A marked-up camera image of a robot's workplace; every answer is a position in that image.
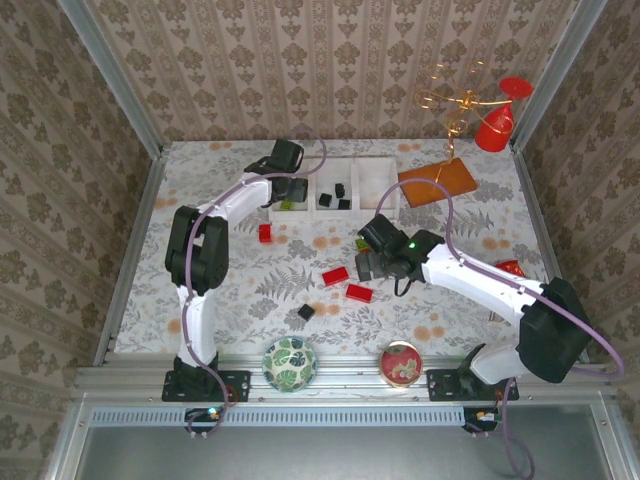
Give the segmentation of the aluminium frame post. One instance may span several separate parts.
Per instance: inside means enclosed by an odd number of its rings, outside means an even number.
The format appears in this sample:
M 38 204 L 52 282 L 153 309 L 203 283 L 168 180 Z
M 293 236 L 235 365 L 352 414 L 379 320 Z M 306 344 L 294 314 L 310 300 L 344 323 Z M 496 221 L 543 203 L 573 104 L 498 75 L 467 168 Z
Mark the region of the aluminium frame post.
M 161 156 L 163 141 L 89 5 L 85 0 L 58 0 L 58 2 L 114 94 L 141 144 L 148 155 L 156 160 Z
M 515 128 L 513 151 L 524 150 L 607 3 L 608 0 L 579 0 Z

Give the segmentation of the grey metal shelf panel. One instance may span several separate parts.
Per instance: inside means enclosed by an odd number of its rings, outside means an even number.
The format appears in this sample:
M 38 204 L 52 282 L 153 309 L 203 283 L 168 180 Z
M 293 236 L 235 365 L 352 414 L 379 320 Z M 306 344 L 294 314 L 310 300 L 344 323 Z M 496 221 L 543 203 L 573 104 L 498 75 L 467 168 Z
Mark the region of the grey metal shelf panel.
M 509 408 L 507 429 L 462 426 L 92 427 L 71 409 L 46 480 L 640 480 L 621 412 L 590 405 Z

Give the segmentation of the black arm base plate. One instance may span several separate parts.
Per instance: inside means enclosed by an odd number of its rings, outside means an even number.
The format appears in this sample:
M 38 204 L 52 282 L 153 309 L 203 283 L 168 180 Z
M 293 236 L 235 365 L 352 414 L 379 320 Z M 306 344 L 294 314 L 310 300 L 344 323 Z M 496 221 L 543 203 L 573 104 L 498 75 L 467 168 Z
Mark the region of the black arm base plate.
M 228 400 L 247 402 L 249 398 L 251 374 L 242 370 L 217 372 L 227 390 Z M 162 388 L 163 402 L 223 402 L 223 389 L 207 371 L 196 369 L 172 370 L 166 373 Z
M 474 348 L 455 369 L 429 369 L 426 371 L 431 401 L 494 401 L 504 393 L 506 379 L 495 384 L 487 384 L 471 371 L 471 361 L 482 347 L 484 344 Z

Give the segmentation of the leaf pattern bowl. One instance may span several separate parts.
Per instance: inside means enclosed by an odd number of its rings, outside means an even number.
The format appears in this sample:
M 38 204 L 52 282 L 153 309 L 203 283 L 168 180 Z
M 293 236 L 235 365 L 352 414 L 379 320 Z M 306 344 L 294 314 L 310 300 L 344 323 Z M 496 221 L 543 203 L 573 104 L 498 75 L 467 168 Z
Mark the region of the leaf pattern bowl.
M 318 358 L 306 340 L 288 336 L 274 341 L 262 359 L 262 374 L 269 386 L 294 393 L 310 385 L 317 374 Z

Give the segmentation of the wooden base board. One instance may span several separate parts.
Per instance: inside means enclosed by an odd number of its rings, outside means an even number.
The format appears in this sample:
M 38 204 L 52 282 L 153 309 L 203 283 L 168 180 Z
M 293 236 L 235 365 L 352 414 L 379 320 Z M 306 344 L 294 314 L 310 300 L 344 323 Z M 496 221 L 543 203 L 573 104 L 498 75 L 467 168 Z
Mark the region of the wooden base board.
M 442 185 L 451 196 L 457 196 L 475 191 L 478 187 L 460 158 L 454 158 L 450 162 L 444 161 L 436 164 L 425 165 L 400 172 L 398 180 L 424 178 Z M 411 182 L 401 186 L 405 198 L 410 207 L 416 208 L 446 198 L 444 193 L 430 184 Z

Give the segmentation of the floral patterned table cover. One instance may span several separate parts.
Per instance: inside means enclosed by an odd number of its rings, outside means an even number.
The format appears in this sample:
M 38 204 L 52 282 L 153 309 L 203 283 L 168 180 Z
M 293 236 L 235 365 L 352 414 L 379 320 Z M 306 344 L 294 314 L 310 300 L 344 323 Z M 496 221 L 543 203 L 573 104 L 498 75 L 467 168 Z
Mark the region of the floral patterned table cover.
M 216 198 L 271 148 L 268 141 L 176 142 L 165 150 L 116 353 L 178 351 L 179 300 L 164 265 L 174 213 Z M 442 233 L 446 214 L 453 211 L 459 250 L 487 263 L 516 259 L 528 277 L 546 280 L 512 153 L 488 153 L 466 141 L 457 153 L 477 189 L 452 203 L 402 206 L 398 227 Z M 354 265 L 359 222 L 276 222 L 273 242 L 261 244 L 258 228 L 267 222 L 267 212 L 257 210 L 231 232 L 229 272 L 214 293 L 214 335 L 223 354 L 258 355 L 272 341 L 295 335 L 321 355 L 375 354 L 392 340 L 411 342 L 425 355 L 463 355 L 479 343 L 517 335 L 507 322 L 447 289 L 417 283 L 398 298 L 392 281 L 374 280 L 373 299 L 366 304 L 346 298 L 344 284 L 327 287 L 323 272 Z M 297 315 L 303 304 L 316 311 L 308 322 Z

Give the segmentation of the red patterned bowl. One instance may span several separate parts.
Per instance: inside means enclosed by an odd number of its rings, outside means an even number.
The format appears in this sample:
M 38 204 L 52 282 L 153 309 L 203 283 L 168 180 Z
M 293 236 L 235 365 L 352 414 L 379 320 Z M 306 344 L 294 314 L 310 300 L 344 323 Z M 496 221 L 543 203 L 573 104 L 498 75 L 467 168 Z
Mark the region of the red patterned bowl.
M 423 373 L 422 356 L 406 341 L 392 341 L 378 359 L 381 378 L 390 386 L 406 388 L 415 384 Z

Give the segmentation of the red plastic goblet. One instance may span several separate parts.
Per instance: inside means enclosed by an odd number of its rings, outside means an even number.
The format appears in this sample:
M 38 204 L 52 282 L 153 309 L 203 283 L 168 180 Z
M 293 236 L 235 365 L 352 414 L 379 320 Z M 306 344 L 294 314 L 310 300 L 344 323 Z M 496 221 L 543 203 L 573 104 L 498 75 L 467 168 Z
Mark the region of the red plastic goblet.
M 481 119 L 476 135 L 476 145 L 490 153 L 504 150 L 511 139 L 515 128 L 515 117 L 512 104 L 518 100 L 530 97 L 534 91 L 533 85 L 522 77 L 506 77 L 499 82 L 505 100 L 493 103 L 493 110 Z

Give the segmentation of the small controller board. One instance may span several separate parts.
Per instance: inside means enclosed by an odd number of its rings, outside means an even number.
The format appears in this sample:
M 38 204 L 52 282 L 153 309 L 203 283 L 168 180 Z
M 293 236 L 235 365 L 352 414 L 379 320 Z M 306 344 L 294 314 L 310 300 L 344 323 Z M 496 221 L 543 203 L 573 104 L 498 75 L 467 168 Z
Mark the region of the small controller board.
M 192 437 L 206 437 L 216 428 L 224 411 L 223 406 L 188 409 L 184 417 L 185 429 Z
M 502 416 L 495 409 L 464 407 L 463 417 L 462 428 L 471 434 L 494 432 L 502 421 Z

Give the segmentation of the aluminium side rail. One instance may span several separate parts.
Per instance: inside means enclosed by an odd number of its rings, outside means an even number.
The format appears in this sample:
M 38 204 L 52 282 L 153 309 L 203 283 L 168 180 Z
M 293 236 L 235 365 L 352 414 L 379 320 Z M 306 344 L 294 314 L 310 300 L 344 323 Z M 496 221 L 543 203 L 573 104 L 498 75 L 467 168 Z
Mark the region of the aluminium side rail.
M 93 367 L 99 367 L 104 363 L 112 341 L 117 338 L 146 237 L 146 231 L 162 182 L 164 168 L 165 161 L 162 155 L 158 155 L 151 162 L 119 276 L 104 322 L 103 331 L 92 362 Z
M 524 156 L 515 148 L 511 153 L 548 277 L 563 278 Z

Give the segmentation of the aluminium mounting rail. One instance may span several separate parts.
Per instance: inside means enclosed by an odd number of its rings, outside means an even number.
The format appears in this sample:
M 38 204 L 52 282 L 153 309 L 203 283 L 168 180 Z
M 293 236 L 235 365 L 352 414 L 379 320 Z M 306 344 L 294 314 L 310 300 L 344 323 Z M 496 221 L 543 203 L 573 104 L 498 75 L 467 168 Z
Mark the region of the aluminium mounting rail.
M 109 353 L 102 365 L 78 370 L 74 396 L 112 405 L 156 406 L 161 403 L 165 374 L 172 363 L 171 354 Z M 409 387 L 392 387 L 383 381 L 375 356 L 322 357 L 310 386 L 288 394 L 267 384 L 260 354 L 222 355 L 220 368 L 251 373 L 248 406 L 409 406 L 429 402 L 426 379 Z M 576 373 L 567 375 L 561 384 L 526 374 L 517 379 L 517 387 L 517 406 L 586 405 L 615 399 L 610 382 Z

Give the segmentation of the white three-compartment container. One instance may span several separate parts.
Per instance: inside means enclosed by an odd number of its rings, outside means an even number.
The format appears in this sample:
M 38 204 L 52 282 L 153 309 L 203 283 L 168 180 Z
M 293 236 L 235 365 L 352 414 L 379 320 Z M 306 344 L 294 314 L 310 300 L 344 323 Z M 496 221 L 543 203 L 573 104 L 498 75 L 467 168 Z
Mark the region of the white three-compartment container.
M 268 209 L 272 222 L 363 220 L 368 221 L 377 212 L 389 219 L 399 217 L 400 198 L 391 187 L 398 181 L 397 162 L 393 157 L 308 157 L 303 160 L 303 171 L 315 169 L 308 177 L 307 199 L 294 203 L 292 211 L 283 211 L 276 203 Z M 340 210 L 335 195 L 335 184 L 342 183 L 351 202 L 349 210 Z M 333 196 L 329 208 L 318 204 L 322 193 Z

